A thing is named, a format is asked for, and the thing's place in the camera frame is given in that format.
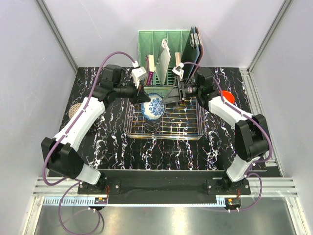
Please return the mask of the blue white porcelain bowl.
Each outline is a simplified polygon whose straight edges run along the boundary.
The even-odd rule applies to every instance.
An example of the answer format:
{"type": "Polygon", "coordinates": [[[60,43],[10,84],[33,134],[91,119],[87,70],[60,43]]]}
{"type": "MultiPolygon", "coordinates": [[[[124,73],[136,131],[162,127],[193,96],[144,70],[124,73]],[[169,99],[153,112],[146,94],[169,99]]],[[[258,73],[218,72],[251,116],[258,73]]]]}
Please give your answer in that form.
{"type": "Polygon", "coordinates": [[[141,104],[141,113],[150,121],[158,120],[165,113],[166,105],[162,103],[163,98],[156,93],[148,94],[150,101],[141,104]]]}

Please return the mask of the red patterned bowl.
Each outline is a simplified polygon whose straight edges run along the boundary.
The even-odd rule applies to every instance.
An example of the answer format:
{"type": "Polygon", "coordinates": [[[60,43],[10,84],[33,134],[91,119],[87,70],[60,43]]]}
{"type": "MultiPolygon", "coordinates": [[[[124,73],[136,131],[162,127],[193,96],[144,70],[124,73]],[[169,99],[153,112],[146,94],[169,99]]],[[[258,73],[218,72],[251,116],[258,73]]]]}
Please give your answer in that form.
{"type": "Polygon", "coordinates": [[[76,114],[76,112],[79,110],[80,106],[82,105],[82,103],[76,103],[76,104],[73,104],[69,111],[68,111],[68,117],[69,119],[72,119],[73,116],[76,114]]]}

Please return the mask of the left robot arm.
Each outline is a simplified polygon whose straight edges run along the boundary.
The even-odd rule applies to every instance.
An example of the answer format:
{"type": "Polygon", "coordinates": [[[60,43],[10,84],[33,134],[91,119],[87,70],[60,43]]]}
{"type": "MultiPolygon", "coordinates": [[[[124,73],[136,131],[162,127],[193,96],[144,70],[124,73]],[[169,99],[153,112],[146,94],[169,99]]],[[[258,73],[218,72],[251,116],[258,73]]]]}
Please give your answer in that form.
{"type": "Polygon", "coordinates": [[[84,163],[78,154],[79,146],[94,122],[117,99],[127,98],[133,104],[150,101],[144,91],[142,81],[148,76],[143,67],[131,71],[131,82],[125,82],[124,68],[107,65],[96,76],[91,95],[85,97],[67,125],[53,138],[44,138],[41,143],[44,167],[62,175],[63,179],[73,179],[81,186],[100,194],[107,189],[106,176],[84,163]]]}

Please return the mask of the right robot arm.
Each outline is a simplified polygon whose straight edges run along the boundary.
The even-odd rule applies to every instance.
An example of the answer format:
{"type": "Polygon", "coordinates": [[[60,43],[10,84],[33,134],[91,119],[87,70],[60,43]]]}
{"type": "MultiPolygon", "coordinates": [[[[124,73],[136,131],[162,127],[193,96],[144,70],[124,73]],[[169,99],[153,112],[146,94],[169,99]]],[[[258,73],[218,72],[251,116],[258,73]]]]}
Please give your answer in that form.
{"type": "Polygon", "coordinates": [[[221,87],[208,67],[198,67],[195,81],[185,83],[183,64],[172,69],[176,80],[164,104],[179,103],[188,97],[195,97],[198,104],[210,113],[219,116],[234,129],[234,150],[236,157],[225,171],[218,186],[228,194],[233,194],[248,177],[248,172],[256,164],[265,162],[266,153],[273,152],[266,118],[262,114],[245,112],[223,95],[221,87]]]}

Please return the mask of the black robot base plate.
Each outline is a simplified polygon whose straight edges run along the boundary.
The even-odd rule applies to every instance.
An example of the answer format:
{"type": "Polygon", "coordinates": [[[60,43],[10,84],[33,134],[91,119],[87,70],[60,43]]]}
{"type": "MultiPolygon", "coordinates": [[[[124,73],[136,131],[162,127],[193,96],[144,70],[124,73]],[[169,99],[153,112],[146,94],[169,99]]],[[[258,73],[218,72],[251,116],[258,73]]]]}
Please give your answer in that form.
{"type": "Polygon", "coordinates": [[[142,192],[200,192],[208,195],[250,195],[248,180],[232,183],[223,171],[187,170],[113,170],[101,169],[104,175],[100,189],[83,183],[79,194],[101,194],[110,188],[111,195],[122,195],[139,190],[142,192]]]}

